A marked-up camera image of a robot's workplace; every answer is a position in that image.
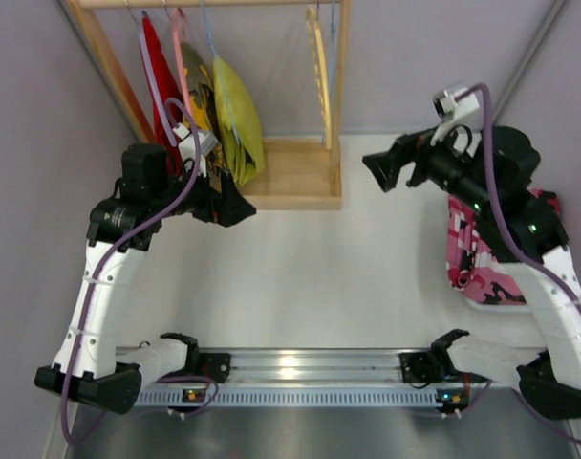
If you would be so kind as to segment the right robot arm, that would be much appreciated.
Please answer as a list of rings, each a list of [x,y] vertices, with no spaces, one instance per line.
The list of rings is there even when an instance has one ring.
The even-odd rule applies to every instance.
[[[431,181],[468,205],[478,233],[519,285],[546,344],[530,354],[455,329],[432,343],[431,367],[441,379],[469,373],[503,383],[548,420],[581,419],[581,288],[570,278],[572,257],[559,217],[527,189],[539,153],[528,136],[507,126],[484,133],[474,154],[446,141],[431,144],[431,136],[403,135],[362,162],[385,192],[413,164],[408,186]]]

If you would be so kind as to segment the pink black patterned trousers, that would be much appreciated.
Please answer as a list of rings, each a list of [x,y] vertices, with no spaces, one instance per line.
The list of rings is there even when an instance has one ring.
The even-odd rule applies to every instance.
[[[496,289],[523,295],[478,233],[473,210],[453,196],[447,204],[446,271],[451,287],[461,295],[477,291],[493,294]]]

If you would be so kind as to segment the cream wooden hanger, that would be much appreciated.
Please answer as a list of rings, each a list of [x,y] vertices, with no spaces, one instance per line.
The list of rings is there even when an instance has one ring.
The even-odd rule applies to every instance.
[[[308,6],[306,8],[305,20],[311,45],[312,65],[320,114],[323,122],[322,143],[327,149],[330,149],[332,147],[332,121],[327,59],[316,7]]]

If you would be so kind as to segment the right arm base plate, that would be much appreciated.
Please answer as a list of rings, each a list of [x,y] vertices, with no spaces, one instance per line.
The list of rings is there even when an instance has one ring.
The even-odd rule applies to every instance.
[[[427,351],[401,353],[399,362],[402,380],[413,388],[423,389],[441,381],[436,364]]]

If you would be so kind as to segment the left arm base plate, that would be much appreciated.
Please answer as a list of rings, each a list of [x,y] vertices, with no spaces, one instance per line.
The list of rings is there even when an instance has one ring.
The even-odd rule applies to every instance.
[[[225,383],[231,369],[231,355],[229,353],[205,352],[201,353],[196,374],[205,376],[216,383]]]

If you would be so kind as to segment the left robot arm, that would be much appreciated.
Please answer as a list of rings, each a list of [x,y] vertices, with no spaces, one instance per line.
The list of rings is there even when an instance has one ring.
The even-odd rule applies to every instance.
[[[204,223],[233,227],[255,215],[221,169],[210,182],[207,162],[214,148],[181,143],[180,171],[167,170],[167,149],[130,145],[121,155],[121,175],[111,196],[90,213],[85,266],[71,323],[51,364],[37,369],[37,387],[66,401],[107,412],[127,413],[140,391],[161,378],[199,374],[196,339],[167,332],[123,359],[117,357],[118,328],[140,264],[165,218],[188,214]]]

